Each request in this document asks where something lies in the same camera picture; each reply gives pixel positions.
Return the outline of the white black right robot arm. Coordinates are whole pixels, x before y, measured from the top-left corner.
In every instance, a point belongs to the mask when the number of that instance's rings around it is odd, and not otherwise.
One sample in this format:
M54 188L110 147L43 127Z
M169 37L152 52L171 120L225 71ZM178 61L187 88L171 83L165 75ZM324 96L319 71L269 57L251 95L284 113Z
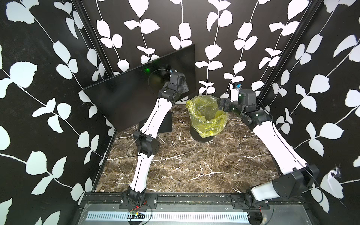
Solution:
M317 184L318 167L309 165L291 148L277 131L269 114L257 110L256 105L241 105L238 101L232 102L229 98L220 98L217 104L219 110L233 112L241 118L267 147L282 174L279 178L247 190L248 203L255 204L274 198L289 199L310 190Z

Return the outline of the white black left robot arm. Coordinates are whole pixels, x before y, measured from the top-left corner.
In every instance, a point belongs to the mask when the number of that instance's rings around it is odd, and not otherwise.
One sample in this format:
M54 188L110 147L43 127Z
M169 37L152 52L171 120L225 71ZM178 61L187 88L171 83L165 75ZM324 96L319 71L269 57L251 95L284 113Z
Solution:
M152 160L160 148L156 140L159 128L180 96L189 91L186 77L180 72L170 72L170 81L158 92L156 104L145 124L133 134L137 146L137 165L133 181L127 189L127 197L135 206L142 206L145 200L147 177Z

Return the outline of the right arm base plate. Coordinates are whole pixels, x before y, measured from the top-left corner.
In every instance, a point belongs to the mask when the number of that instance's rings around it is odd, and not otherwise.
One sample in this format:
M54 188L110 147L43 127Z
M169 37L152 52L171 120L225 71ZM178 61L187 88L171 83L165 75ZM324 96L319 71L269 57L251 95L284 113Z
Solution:
M270 206L265 201L257 201L252 197L252 195L241 193L232 194L230 197L233 209L244 211L260 211L270 209Z

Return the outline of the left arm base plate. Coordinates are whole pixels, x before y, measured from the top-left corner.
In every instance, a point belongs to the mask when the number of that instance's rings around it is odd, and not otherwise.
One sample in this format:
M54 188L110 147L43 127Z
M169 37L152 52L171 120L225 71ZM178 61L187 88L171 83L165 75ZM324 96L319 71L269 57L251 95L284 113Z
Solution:
M121 195L121 201L119 203L119 209L132 210L139 207L141 210L144 209L156 209L158 202L158 195L145 193L140 200L130 197L127 194Z

